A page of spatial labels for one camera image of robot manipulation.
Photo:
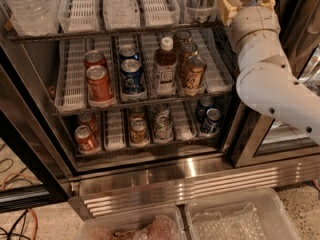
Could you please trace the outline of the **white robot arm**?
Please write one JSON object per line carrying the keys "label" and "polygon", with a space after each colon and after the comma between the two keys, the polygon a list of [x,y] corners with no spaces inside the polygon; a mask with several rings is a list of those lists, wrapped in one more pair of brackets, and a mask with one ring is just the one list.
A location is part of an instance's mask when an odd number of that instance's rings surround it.
{"label": "white robot arm", "polygon": [[238,59],[236,90],[241,101],[320,144],[320,97],[293,76],[279,40],[274,0],[245,6],[217,0],[220,18]]}

